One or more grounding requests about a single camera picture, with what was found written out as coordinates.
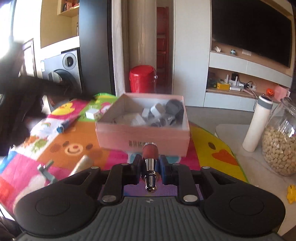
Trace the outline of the white square charger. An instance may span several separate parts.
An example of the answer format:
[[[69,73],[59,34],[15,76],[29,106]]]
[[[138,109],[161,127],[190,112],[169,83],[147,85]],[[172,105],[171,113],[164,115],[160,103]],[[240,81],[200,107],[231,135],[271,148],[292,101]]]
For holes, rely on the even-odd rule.
[[[102,114],[99,109],[90,108],[85,112],[85,117],[89,120],[97,120],[101,118]]]

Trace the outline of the red trash bin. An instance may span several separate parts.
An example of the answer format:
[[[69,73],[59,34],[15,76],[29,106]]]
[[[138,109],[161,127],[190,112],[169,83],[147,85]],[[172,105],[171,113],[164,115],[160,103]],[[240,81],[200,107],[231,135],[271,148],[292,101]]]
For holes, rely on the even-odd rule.
[[[156,93],[157,73],[151,65],[139,65],[129,72],[130,88],[133,93]]]

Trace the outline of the black cup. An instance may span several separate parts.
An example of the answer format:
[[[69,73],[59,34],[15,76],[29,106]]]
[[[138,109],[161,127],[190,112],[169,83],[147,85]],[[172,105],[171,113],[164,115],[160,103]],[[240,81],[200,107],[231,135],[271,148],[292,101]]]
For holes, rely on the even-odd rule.
[[[175,117],[178,124],[182,124],[184,116],[183,103],[177,99],[170,99],[166,103],[166,113]]]

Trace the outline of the pink blue toothpaste tube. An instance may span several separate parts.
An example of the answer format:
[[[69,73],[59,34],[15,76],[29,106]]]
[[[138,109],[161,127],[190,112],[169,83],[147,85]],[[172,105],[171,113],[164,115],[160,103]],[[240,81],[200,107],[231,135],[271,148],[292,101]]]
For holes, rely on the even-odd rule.
[[[71,117],[69,119],[64,120],[57,128],[58,133],[63,133],[65,130],[67,130],[76,120],[79,119],[79,115],[75,117]]]

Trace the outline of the pink cardboard box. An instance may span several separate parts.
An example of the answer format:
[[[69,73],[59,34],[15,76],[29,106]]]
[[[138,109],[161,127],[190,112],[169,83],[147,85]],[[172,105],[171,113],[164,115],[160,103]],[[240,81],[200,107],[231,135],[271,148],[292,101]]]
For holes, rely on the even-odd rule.
[[[95,123],[96,135],[100,147],[131,153],[140,153],[145,143],[153,142],[159,153],[168,156],[184,157],[190,142],[190,127],[186,110],[182,123],[172,127],[121,125],[113,121],[128,113],[141,113],[159,103],[165,105],[170,100],[178,100],[185,107],[180,95],[125,93]]]

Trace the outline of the white tv cabinet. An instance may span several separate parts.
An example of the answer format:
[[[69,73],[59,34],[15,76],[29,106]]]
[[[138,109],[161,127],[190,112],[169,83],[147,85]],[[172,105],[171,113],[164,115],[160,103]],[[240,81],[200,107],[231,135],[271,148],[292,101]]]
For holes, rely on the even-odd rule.
[[[209,68],[221,78],[238,72],[256,82],[257,92],[267,85],[291,87],[293,68],[283,73],[279,64],[245,56],[241,49],[238,57],[212,52],[211,44],[210,1],[175,1],[172,92],[183,96],[187,106],[253,110],[254,98],[247,94],[207,91]]]

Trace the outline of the glass jar of nuts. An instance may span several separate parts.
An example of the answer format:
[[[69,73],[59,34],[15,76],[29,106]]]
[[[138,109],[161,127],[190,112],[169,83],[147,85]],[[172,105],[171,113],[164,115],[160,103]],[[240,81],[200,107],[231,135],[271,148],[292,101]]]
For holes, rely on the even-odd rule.
[[[295,103],[285,97],[272,111],[261,139],[264,160],[283,176],[295,174],[295,126]]]

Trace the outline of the cream lotion tube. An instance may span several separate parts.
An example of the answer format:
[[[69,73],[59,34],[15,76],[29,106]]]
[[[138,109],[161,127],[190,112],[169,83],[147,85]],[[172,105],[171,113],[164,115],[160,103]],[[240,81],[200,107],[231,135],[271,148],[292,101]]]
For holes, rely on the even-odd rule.
[[[71,171],[71,173],[69,174],[69,177],[83,170],[86,170],[92,167],[93,165],[94,165],[94,161],[91,158],[89,158],[87,155],[84,155],[76,164],[74,169]]]

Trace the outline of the black television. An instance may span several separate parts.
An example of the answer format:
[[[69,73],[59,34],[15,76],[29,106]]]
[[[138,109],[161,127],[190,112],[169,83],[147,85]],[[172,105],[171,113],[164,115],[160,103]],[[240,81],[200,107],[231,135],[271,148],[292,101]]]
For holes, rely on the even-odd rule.
[[[212,37],[290,66],[292,22],[262,1],[212,1]]]

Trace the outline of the silver washing machine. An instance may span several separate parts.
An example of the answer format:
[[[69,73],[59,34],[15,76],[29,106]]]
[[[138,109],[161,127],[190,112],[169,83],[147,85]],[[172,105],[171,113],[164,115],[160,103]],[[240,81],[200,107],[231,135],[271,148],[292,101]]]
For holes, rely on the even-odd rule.
[[[44,59],[41,65],[44,79],[82,92],[80,48],[66,50],[61,54]]]

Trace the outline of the yellow toy figure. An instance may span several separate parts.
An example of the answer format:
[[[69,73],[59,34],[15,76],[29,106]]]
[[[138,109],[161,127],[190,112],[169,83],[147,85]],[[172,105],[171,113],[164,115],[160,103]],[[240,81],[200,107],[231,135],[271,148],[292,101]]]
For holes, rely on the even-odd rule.
[[[287,200],[289,204],[296,202],[296,188],[294,184],[291,184],[287,188]]]

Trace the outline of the red silver lipstick tube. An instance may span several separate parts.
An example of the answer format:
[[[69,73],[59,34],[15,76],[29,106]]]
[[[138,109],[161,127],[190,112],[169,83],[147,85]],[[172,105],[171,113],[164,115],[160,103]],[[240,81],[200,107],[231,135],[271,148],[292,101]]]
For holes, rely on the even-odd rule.
[[[156,192],[159,180],[159,151],[155,143],[145,143],[142,149],[142,179],[147,192]]]

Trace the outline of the yellow toy box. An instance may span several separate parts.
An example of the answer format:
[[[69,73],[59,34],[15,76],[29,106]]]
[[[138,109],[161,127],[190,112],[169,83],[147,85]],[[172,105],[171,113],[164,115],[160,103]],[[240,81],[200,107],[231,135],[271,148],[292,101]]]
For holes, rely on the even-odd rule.
[[[226,83],[217,83],[217,89],[219,90],[229,90],[230,85]]]

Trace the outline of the orange pumpkin toy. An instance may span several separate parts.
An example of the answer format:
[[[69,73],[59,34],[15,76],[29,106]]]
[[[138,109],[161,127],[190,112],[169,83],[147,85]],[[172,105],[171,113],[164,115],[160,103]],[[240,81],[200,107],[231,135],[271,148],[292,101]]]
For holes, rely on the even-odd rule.
[[[270,97],[273,97],[273,96],[274,96],[274,90],[271,89],[271,88],[268,88],[268,89],[266,90],[266,94],[267,94],[268,96],[270,96]]]

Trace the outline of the white thermos bottle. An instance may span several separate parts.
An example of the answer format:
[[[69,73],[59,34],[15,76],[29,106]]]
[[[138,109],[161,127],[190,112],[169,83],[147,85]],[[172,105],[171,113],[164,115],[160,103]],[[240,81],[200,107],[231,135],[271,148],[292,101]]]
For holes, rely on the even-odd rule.
[[[242,143],[242,147],[246,151],[254,152],[257,148],[272,107],[273,101],[269,97],[265,95],[260,95],[258,97],[254,115],[252,117],[245,139]]]

